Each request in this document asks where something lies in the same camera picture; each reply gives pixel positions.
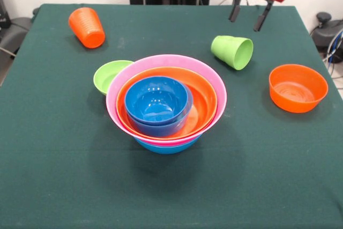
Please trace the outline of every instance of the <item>bowl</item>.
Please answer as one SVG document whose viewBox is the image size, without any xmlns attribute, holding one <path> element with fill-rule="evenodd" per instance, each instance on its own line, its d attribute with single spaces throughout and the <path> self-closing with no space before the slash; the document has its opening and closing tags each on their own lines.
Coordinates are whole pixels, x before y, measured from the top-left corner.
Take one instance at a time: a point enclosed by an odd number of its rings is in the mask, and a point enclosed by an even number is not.
<svg viewBox="0 0 343 229">
<path fill-rule="evenodd" d="M 187 121 L 188 114 L 189 114 L 191 107 L 192 107 L 192 104 L 193 104 L 192 93 L 188 88 L 186 88 L 186 90 L 187 90 L 187 95 L 188 95 L 189 101 L 187 101 L 187 105 L 184 109 L 184 111 L 185 111 L 184 116 L 179 116 L 179 118 L 176 121 L 174 121 L 170 124 L 149 125 L 149 124 L 144 124 L 144 123 L 141 123 L 139 121 L 136 121 L 128 115 L 127 117 L 128 117 L 129 122 L 130 122 L 130 125 L 132 125 L 132 128 L 135 128 L 137 131 L 140 131 L 143 135 L 146 135 L 146 136 L 165 137 L 165 136 L 177 133 L 178 131 L 180 131 L 184 127 L 184 125 Z"/>
<path fill-rule="evenodd" d="M 100 66 L 94 74 L 93 83 L 95 87 L 104 95 L 111 84 L 113 78 L 125 67 L 132 64 L 132 61 L 117 60 Z"/>
<path fill-rule="evenodd" d="M 193 106 L 187 117 L 186 125 L 176 134 L 164 138 L 150 137 L 135 130 L 134 124 L 128 118 L 124 108 L 124 96 L 130 85 L 135 81 L 150 76 L 169 76 L 185 84 L 192 92 Z M 170 140 L 188 137 L 207 126 L 215 115 L 217 109 L 217 95 L 212 85 L 203 76 L 185 68 L 158 67 L 143 71 L 130 80 L 121 88 L 117 101 L 116 110 L 123 125 L 136 135 L 157 140 Z"/>
<path fill-rule="evenodd" d="M 198 138 L 200 138 L 200 136 L 198 136 L 197 138 L 189 141 L 189 142 L 186 142 L 182 145 L 179 145 L 179 146 L 172 146 L 172 147 L 169 147 L 169 146 L 155 146 L 155 145 L 151 145 L 149 143 L 145 143 L 143 141 L 141 141 L 140 139 L 137 139 L 135 138 L 135 140 L 141 145 L 143 146 L 144 148 L 152 151 L 152 152 L 155 152 L 155 153 L 158 153 L 158 154 L 176 154 L 176 153 L 179 153 L 181 151 L 184 151 L 185 149 L 188 149 L 190 146 L 192 146 L 197 140 Z"/>
<path fill-rule="evenodd" d="M 202 75 L 205 79 L 207 79 L 211 85 L 213 86 L 215 93 L 217 95 L 217 111 L 215 112 L 213 120 L 208 124 L 207 127 L 198 131 L 195 134 L 192 134 L 187 137 L 183 137 L 180 139 L 174 140 L 156 140 L 156 139 L 149 139 L 143 136 L 137 136 L 134 133 L 130 132 L 120 121 L 117 111 L 116 111 L 116 99 L 121 87 L 128 81 L 131 77 L 135 76 L 136 74 L 145 71 L 150 68 L 156 67 L 180 67 L 192 70 L 200 75 Z M 202 133 L 206 132 L 207 130 L 211 129 L 221 118 L 222 114 L 225 111 L 227 101 L 227 93 L 224 82 L 220 78 L 220 76 L 207 64 L 187 56 L 181 55 L 173 55 L 173 54 L 165 54 L 165 55 L 155 55 L 146 58 L 142 58 L 141 60 L 135 61 L 130 66 L 123 69 L 112 81 L 109 89 L 108 94 L 106 96 L 106 106 L 107 111 L 114 121 L 114 123 L 124 132 L 127 134 L 152 145 L 162 145 L 162 146 L 177 146 L 181 145 L 182 143 L 189 142 L 192 139 L 197 138 Z"/>
<path fill-rule="evenodd" d="M 269 75 L 270 97 L 283 110 L 306 113 L 325 98 L 329 87 L 317 71 L 299 64 L 284 64 Z"/>
<path fill-rule="evenodd" d="M 128 89 L 125 109 L 133 120 L 142 124 L 165 125 L 186 115 L 189 100 L 182 83 L 170 77 L 152 76 L 135 82 Z"/>
</svg>

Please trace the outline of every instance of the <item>pink bowl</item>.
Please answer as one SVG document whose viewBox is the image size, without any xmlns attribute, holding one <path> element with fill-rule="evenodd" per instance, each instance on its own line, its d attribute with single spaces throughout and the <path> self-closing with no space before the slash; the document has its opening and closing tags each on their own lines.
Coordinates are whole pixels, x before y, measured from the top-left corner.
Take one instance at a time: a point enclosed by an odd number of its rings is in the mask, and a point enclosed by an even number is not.
<svg viewBox="0 0 343 229">
<path fill-rule="evenodd" d="M 169 141 L 161 141 L 161 140 L 153 140 L 153 139 L 148 139 L 142 136 L 138 136 L 136 134 L 131 133 L 129 130 L 127 130 L 123 126 L 123 124 L 119 120 L 119 117 L 116 111 L 116 100 L 117 100 L 117 96 L 120 89 L 122 88 L 122 86 L 125 84 L 127 80 L 131 79 L 136 74 L 150 68 L 155 68 L 155 67 L 186 68 L 202 75 L 212 84 L 217 94 L 218 106 L 217 106 L 217 111 L 214 115 L 212 122 L 206 128 L 186 138 L 169 140 Z M 227 101 L 227 94 L 226 94 L 226 88 L 225 88 L 224 82 L 211 67 L 209 67 L 207 64 L 197 59 L 194 59 L 192 57 L 172 55 L 172 54 L 149 56 L 141 60 L 135 61 L 133 64 L 130 64 L 129 66 L 124 68 L 120 73 L 118 73 L 118 75 L 113 79 L 108 89 L 107 96 L 106 96 L 107 110 L 110 117 L 115 122 L 115 124 L 120 129 L 125 131 L 127 134 L 137 139 L 140 139 L 143 142 L 156 145 L 156 146 L 178 146 L 180 144 L 190 142 L 191 140 L 200 136 L 202 133 L 209 130 L 212 126 L 214 126 L 218 122 L 219 118 L 222 116 L 225 110 L 226 101 Z"/>
</svg>

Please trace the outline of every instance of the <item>lime green bowl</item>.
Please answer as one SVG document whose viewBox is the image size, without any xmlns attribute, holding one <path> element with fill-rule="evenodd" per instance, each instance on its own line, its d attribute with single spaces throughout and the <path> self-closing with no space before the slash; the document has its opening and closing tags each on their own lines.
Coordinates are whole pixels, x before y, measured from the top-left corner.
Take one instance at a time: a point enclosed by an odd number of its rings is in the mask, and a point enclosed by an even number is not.
<svg viewBox="0 0 343 229">
<path fill-rule="evenodd" d="M 128 65 L 132 64 L 132 61 L 117 60 L 106 63 L 99 67 L 94 74 L 93 82 L 95 87 L 104 95 L 107 94 L 107 90 L 112 80 L 116 75 Z"/>
</svg>

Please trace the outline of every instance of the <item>ribbed orange cup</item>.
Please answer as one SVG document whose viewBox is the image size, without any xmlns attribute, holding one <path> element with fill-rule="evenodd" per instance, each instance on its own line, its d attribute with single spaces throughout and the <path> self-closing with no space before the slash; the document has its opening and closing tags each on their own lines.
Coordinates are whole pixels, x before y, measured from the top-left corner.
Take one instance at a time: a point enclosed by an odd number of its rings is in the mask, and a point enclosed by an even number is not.
<svg viewBox="0 0 343 229">
<path fill-rule="evenodd" d="M 78 8 L 69 16 L 69 26 L 86 48 L 97 48 L 105 41 L 105 32 L 95 10 Z"/>
</svg>

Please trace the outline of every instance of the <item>blue bowl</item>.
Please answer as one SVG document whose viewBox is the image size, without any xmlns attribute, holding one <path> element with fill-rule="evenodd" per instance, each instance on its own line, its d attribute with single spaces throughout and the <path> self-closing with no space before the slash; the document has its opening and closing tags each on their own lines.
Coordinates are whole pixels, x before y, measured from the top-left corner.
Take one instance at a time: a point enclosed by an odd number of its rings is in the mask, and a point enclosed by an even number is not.
<svg viewBox="0 0 343 229">
<path fill-rule="evenodd" d="M 144 148 L 158 153 L 158 154 L 175 154 L 175 153 L 179 153 L 181 151 L 184 151 L 185 149 L 188 149 L 190 146 L 192 146 L 197 139 L 200 137 L 201 135 L 199 135 L 197 138 L 195 138 L 194 140 L 184 143 L 182 145 L 179 146 L 173 146 L 173 147 L 160 147 L 160 146 L 155 146 L 155 145 L 151 145 L 149 143 L 146 142 L 142 142 L 140 139 L 135 138 L 135 140 Z"/>
<path fill-rule="evenodd" d="M 187 87 L 186 87 L 186 90 L 188 94 L 188 102 L 184 109 L 185 115 L 179 116 L 176 119 L 176 121 L 170 124 L 165 124 L 165 125 L 149 125 L 149 124 L 140 123 L 139 121 L 133 119 L 128 114 L 128 118 L 131 124 L 136 130 L 140 131 L 142 134 L 152 136 L 152 137 L 165 137 L 165 136 L 169 136 L 169 135 L 177 133 L 185 125 L 187 121 L 187 117 L 193 105 L 192 92 Z"/>
<path fill-rule="evenodd" d="M 153 76 L 133 84 L 125 95 L 125 109 L 140 123 L 165 125 L 184 116 L 188 102 L 185 86 L 169 77 Z"/>
</svg>

